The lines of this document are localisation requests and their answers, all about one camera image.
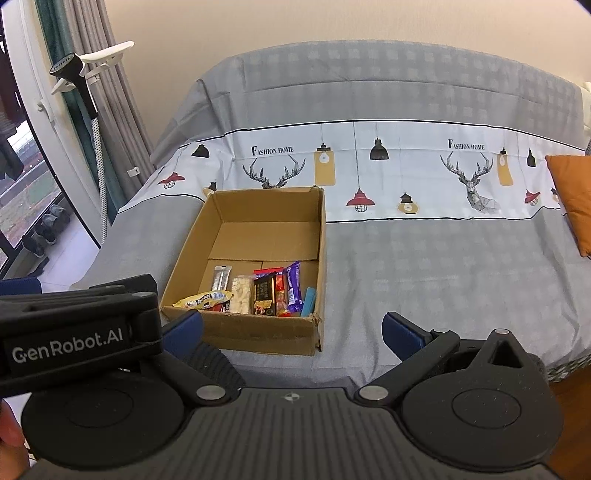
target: human hand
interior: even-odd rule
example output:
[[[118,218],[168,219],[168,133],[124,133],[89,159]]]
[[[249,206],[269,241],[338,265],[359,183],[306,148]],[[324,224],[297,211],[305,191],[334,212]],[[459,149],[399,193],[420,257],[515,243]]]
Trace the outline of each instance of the human hand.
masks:
[[[15,480],[29,468],[25,436],[12,412],[2,400],[0,410],[0,480]]]

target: bed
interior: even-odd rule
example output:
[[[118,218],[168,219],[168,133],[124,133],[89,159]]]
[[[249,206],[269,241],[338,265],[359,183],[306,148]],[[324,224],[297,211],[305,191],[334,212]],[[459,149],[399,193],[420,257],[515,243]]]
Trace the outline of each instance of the bed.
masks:
[[[544,157],[583,154],[584,122],[578,86],[473,51],[335,41],[238,55],[191,87],[157,171],[73,288],[150,273],[162,293],[209,192],[318,184],[323,349],[225,351],[247,384],[366,384],[399,363],[381,339],[392,310],[462,338],[508,328],[559,380],[591,353],[591,265]]]

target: sneaker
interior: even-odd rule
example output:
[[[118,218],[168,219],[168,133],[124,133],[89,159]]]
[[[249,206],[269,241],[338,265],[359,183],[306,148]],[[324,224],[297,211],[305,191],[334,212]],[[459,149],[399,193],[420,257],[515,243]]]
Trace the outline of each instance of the sneaker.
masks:
[[[57,217],[50,214],[50,213],[45,213],[42,217],[41,217],[41,221],[43,222],[43,224],[45,226],[48,226],[49,228],[54,228],[56,225],[56,220]]]
[[[64,207],[60,207],[59,205],[51,205],[49,207],[49,213],[56,217],[60,223],[64,225],[70,223],[70,214]]]
[[[31,252],[36,257],[43,258],[45,256],[45,249],[43,246],[34,238],[30,236],[23,236],[21,238],[22,246],[25,250]]]
[[[43,221],[35,225],[35,233],[42,236],[49,245],[56,243],[56,234]]]

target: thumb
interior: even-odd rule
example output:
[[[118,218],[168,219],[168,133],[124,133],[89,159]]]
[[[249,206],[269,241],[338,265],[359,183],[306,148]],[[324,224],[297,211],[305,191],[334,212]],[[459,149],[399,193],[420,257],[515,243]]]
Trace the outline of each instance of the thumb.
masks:
[[[20,447],[25,443],[22,428],[6,400],[2,400],[0,410],[0,440],[12,447]]]

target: orange pillow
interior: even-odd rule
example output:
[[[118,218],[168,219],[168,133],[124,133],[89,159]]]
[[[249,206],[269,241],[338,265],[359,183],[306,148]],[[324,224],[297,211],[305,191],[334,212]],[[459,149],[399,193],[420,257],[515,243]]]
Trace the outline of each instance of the orange pillow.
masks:
[[[581,257],[591,255],[591,157],[548,155],[548,168],[566,209]]]

